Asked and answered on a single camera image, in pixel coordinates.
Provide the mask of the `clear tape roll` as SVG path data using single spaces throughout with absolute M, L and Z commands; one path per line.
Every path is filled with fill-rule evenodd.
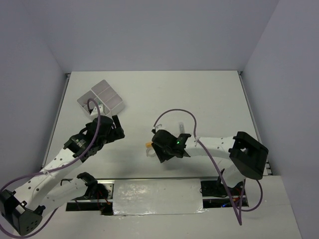
M 146 149 L 146 156 L 147 157 L 155 157 L 156 156 L 156 152 L 152 147 L 149 147 Z

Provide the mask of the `orange grey highlighter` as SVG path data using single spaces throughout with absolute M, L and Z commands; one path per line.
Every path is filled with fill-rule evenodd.
M 179 128 L 179 133 L 180 134 L 185 134 L 185 127 L 183 122 L 178 123 L 178 128 Z

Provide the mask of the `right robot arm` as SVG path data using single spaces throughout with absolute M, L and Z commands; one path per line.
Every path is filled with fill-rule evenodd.
M 269 153 L 267 147 L 243 131 L 221 138 L 180 134 L 172 141 L 171 149 L 179 158 L 208 156 L 231 162 L 219 170 L 218 179 L 209 187 L 215 197 L 226 197 L 245 179 L 261 180 Z

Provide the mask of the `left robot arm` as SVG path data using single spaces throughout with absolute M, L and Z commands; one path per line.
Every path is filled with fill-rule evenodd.
M 14 190 L 6 183 L 0 190 L 0 214 L 18 233 L 12 238 L 27 239 L 39 233 L 45 216 L 53 217 L 57 209 L 69 200 L 107 199 L 108 189 L 87 172 L 73 179 L 66 175 L 94 156 L 105 144 L 125 137 L 118 116 L 98 116 L 76 135 L 71 136 L 54 159 L 37 173 L 20 176 L 27 181 Z

